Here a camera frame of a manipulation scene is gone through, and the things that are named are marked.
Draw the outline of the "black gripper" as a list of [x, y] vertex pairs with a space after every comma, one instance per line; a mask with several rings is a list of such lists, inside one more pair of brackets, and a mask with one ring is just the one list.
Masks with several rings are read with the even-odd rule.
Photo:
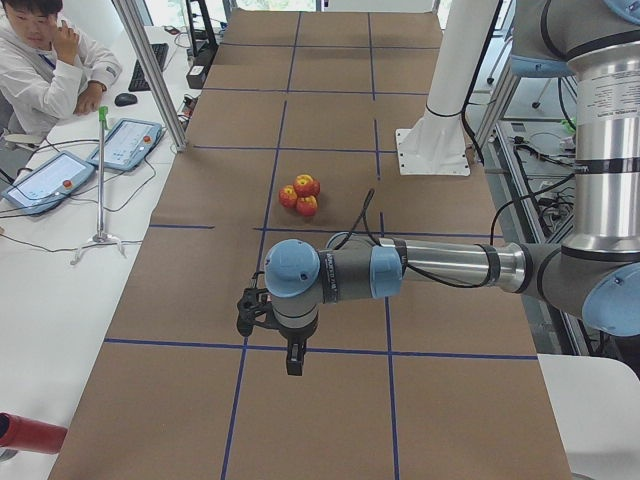
[[318, 320], [314, 319], [302, 327], [281, 325], [279, 333], [287, 340], [286, 371], [291, 376], [302, 376], [306, 342], [317, 330]]

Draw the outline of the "person's left hand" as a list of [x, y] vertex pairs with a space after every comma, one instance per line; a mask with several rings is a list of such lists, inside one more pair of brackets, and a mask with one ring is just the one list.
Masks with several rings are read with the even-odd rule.
[[78, 96], [75, 115], [87, 115], [95, 112], [101, 105], [106, 86], [97, 81], [90, 81], [86, 89]]

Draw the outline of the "person's right hand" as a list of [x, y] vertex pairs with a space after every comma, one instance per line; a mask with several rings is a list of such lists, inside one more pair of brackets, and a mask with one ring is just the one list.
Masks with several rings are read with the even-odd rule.
[[79, 35], [63, 20], [58, 25], [55, 17], [50, 18], [52, 45], [60, 61], [74, 65], [78, 54]]

